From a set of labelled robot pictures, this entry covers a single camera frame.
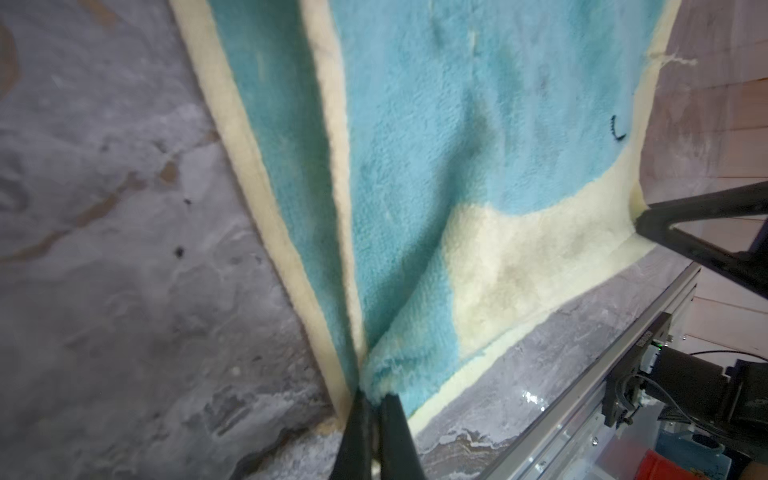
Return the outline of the light green yellow towel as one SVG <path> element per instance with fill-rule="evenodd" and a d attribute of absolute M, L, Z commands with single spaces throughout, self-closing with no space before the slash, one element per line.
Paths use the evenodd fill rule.
<path fill-rule="evenodd" d="M 340 420 L 421 431 L 652 250 L 640 158 L 676 1 L 175 1 Z"/>

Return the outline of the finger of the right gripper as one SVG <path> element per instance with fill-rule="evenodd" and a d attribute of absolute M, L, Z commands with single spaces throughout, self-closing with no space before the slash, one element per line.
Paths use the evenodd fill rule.
<path fill-rule="evenodd" d="M 655 203 L 636 220 L 636 232 L 752 293 L 767 297 L 767 226 L 748 249 L 730 251 L 677 227 L 693 221 L 755 217 L 767 213 L 765 181 L 719 192 Z"/>

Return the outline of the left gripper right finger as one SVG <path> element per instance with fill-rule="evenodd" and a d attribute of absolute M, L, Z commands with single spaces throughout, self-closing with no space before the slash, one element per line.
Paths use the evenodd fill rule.
<path fill-rule="evenodd" d="M 379 456 L 383 480 L 426 479 L 397 395 L 386 395 L 379 406 Z"/>

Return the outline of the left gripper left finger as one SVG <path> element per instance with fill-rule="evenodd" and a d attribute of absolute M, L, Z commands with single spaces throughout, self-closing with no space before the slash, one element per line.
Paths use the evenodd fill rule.
<path fill-rule="evenodd" d="M 374 411 L 362 390 L 357 390 L 330 480 L 371 480 Z"/>

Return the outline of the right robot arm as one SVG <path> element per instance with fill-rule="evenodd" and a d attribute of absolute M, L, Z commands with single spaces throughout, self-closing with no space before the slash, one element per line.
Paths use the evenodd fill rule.
<path fill-rule="evenodd" d="M 745 251 L 725 250 L 678 224 L 767 213 L 765 182 L 651 205 L 637 233 L 760 296 L 767 295 L 767 230 Z M 727 447 L 767 460 L 767 364 L 738 360 L 728 368 L 663 348 L 648 374 L 647 392 Z"/>

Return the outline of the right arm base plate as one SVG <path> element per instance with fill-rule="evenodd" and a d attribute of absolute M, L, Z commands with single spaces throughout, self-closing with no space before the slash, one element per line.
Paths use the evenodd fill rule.
<path fill-rule="evenodd" d="M 606 427 L 621 424 L 637 409 L 635 398 L 643 362 L 650 362 L 663 348 L 671 322 L 670 313 L 658 313 L 608 374 L 601 411 Z"/>

